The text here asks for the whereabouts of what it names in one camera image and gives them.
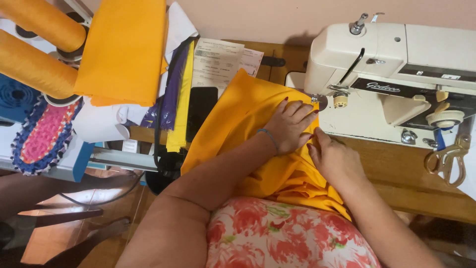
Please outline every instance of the woman's right hand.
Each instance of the woman's right hand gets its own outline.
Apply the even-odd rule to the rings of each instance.
[[[321,175],[338,191],[352,190],[367,181],[358,152],[331,138],[319,127],[314,130],[320,148],[307,144],[309,155]]]

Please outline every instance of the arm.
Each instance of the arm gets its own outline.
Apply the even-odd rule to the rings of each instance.
[[[235,185],[276,154],[303,146],[311,134],[302,134],[317,113],[311,105],[282,101],[265,129],[240,146],[192,169],[170,184],[154,200],[117,268],[204,267],[206,229],[210,212],[223,204]]]
[[[332,141],[320,128],[315,135],[320,150],[308,146],[316,168],[340,193],[377,257],[389,268],[443,268],[367,180],[359,154]]]

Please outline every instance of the pink wall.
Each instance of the pink wall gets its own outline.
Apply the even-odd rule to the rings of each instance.
[[[93,11],[100,0],[83,0]],[[309,43],[327,25],[379,22],[476,30],[476,0],[178,0],[202,37]]]

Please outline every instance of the woman's left hand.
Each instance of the woman's left hand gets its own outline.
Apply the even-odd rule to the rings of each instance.
[[[278,155],[294,152],[312,139],[314,135],[303,134],[303,131],[317,118],[319,112],[319,110],[312,111],[314,107],[309,104],[303,105],[302,101],[293,102],[286,108],[287,104],[286,97],[264,127],[275,139]]]

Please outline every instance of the white sewing machine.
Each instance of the white sewing machine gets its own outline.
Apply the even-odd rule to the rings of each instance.
[[[476,114],[476,31],[375,23],[377,15],[327,27],[306,74],[290,73],[287,86],[327,97],[327,133],[436,147],[434,131]]]

